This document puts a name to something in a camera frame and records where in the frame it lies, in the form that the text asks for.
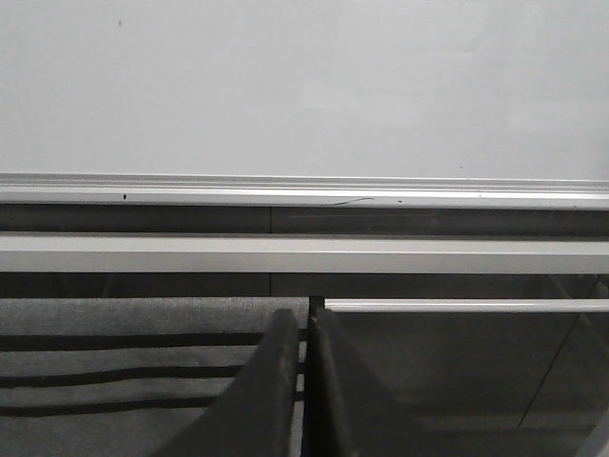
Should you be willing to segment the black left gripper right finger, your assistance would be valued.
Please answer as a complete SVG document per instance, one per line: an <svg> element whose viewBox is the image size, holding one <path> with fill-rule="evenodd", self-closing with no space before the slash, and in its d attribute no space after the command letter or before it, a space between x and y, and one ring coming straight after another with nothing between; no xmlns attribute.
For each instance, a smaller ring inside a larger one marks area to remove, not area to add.
<svg viewBox="0 0 609 457"><path fill-rule="evenodd" d="M453 456L437 433L398 404L348 341L337 315L308 325L306 449L309 456Z"/></svg>

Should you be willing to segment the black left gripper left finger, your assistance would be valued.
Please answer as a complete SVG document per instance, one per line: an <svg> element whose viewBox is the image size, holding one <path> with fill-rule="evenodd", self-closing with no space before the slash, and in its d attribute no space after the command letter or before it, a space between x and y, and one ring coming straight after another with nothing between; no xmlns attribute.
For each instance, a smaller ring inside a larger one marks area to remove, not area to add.
<svg viewBox="0 0 609 457"><path fill-rule="evenodd" d="M286 456L299 364L297 321L276 311L265 336L225 393L157 456Z"/></svg>

